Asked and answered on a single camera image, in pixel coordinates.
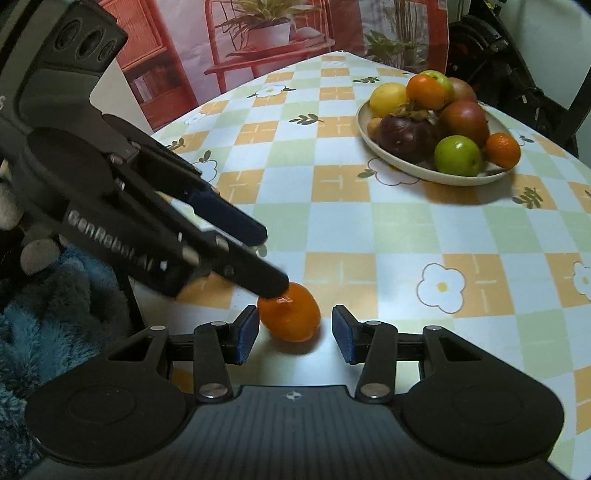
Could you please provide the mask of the gloved left hand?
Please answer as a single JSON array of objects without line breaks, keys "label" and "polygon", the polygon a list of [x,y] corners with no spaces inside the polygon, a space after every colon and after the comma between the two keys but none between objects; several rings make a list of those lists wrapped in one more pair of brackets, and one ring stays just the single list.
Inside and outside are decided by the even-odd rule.
[{"label": "gloved left hand", "polygon": [[53,234],[19,204],[7,160],[1,162],[1,272],[36,274],[56,262],[61,247]]}]

